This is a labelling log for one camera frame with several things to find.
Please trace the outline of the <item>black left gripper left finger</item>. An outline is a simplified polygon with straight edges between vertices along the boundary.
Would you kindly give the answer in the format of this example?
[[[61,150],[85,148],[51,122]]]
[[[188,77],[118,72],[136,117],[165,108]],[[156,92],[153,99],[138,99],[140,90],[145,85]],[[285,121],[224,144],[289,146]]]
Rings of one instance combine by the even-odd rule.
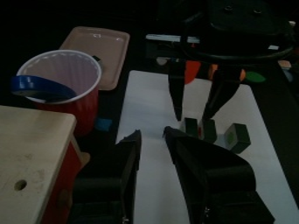
[[[141,131],[93,157],[78,172],[69,224],[133,224]]]

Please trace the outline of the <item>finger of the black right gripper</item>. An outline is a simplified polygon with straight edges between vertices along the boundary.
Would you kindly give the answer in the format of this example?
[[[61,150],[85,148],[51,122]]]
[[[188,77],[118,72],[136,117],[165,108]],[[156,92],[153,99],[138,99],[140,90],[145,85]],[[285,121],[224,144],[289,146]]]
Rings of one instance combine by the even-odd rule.
[[[182,118],[184,70],[185,61],[182,59],[169,59],[168,89],[177,121]]]
[[[233,66],[209,66],[209,96],[202,111],[202,120],[209,120],[237,92],[241,69]]]

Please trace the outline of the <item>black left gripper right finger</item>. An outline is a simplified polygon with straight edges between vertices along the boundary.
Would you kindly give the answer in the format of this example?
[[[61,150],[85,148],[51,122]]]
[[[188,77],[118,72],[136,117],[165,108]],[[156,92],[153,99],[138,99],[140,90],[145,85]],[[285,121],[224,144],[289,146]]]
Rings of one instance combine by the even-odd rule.
[[[249,163],[166,126],[162,137],[177,172],[190,224],[274,224]]]

